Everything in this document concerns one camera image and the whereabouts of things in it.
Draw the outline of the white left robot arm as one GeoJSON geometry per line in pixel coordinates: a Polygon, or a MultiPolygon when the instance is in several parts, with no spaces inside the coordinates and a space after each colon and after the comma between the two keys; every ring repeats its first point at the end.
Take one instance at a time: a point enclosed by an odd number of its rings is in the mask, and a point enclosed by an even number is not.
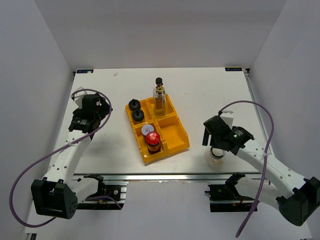
{"type": "Polygon", "coordinates": [[[73,177],[85,149],[112,108],[98,93],[84,94],[74,101],[78,108],[72,113],[65,148],[44,177],[31,185],[38,215],[71,219],[79,203],[90,196],[99,200],[106,193],[101,176],[86,175],[78,180],[73,177]]]}

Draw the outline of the dark soy sauce bottle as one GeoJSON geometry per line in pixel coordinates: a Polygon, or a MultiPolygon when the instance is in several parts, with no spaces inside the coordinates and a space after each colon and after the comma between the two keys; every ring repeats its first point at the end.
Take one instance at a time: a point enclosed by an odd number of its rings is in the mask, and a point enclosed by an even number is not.
{"type": "Polygon", "coordinates": [[[162,99],[165,101],[166,98],[166,90],[163,86],[163,79],[161,77],[157,77],[155,79],[155,88],[153,89],[153,97],[156,99],[162,99]]]}

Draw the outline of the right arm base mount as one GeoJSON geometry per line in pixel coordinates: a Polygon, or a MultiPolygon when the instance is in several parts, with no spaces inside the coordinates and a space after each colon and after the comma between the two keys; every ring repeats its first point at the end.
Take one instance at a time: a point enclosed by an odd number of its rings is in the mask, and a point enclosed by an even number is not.
{"type": "Polygon", "coordinates": [[[209,197],[211,213],[244,213],[249,212],[254,199],[242,196],[236,190],[236,184],[246,175],[236,172],[223,184],[209,184],[204,194],[209,197]]]}

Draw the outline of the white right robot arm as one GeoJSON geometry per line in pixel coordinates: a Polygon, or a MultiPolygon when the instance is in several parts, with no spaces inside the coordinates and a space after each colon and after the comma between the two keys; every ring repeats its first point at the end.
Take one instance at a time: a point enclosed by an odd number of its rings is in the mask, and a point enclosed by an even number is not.
{"type": "Polygon", "coordinates": [[[219,115],[204,122],[202,144],[231,152],[246,161],[272,184],[264,184],[259,202],[279,210],[291,224],[302,226],[320,206],[320,181],[294,172],[264,148],[242,127],[229,127],[219,115]]]}

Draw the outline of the brown jar white lid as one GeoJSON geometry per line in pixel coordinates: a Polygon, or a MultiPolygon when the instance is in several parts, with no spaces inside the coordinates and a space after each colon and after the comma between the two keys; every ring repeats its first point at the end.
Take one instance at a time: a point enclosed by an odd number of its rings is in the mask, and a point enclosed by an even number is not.
{"type": "Polygon", "coordinates": [[[154,132],[155,129],[151,124],[145,124],[141,128],[141,133],[144,137],[146,137],[150,132],[154,132]]]}

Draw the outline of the glass oil bottle gold stopper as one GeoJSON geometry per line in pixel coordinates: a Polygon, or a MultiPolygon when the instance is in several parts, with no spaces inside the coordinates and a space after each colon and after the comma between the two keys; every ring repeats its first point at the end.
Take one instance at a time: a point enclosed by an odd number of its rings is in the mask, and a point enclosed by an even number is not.
{"type": "Polygon", "coordinates": [[[164,116],[166,114],[166,97],[165,101],[160,98],[154,98],[154,114],[157,116],[164,116]]]}

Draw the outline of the white powder jar black lid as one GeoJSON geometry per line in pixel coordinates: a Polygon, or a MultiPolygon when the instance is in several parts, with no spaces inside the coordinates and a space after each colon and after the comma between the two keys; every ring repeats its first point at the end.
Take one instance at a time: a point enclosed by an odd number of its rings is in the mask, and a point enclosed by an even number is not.
{"type": "Polygon", "coordinates": [[[128,107],[133,112],[141,108],[141,103],[139,100],[133,98],[132,100],[129,101],[128,107]]]}

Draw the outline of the glass spice jar black lid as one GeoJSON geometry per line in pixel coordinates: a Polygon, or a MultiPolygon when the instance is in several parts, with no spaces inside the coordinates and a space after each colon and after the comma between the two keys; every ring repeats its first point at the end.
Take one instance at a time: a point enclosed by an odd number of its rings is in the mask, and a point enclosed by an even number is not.
{"type": "Polygon", "coordinates": [[[132,120],[136,123],[143,123],[145,119],[145,114],[141,109],[135,109],[131,114],[132,120]]]}

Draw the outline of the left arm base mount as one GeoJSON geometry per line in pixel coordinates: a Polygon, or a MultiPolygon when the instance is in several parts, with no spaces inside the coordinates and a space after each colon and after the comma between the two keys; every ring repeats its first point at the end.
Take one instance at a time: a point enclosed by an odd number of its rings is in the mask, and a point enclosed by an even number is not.
{"type": "Polygon", "coordinates": [[[126,200],[127,184],[127,182],[106,181],[104,190],[88,196],[77,205],[77,210],[121,210],[126,200]]]}

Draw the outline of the red lid sauce jar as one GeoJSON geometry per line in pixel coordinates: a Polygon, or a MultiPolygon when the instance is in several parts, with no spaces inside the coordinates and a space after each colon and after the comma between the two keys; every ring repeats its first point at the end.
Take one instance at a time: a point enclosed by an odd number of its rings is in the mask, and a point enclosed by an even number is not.
{"type": "Polygon", "coordinates": [[[160,135],[156,131],[149,132],[145,137],[147,149],[150,153],[157,153],[160,150],[160,135]]]}

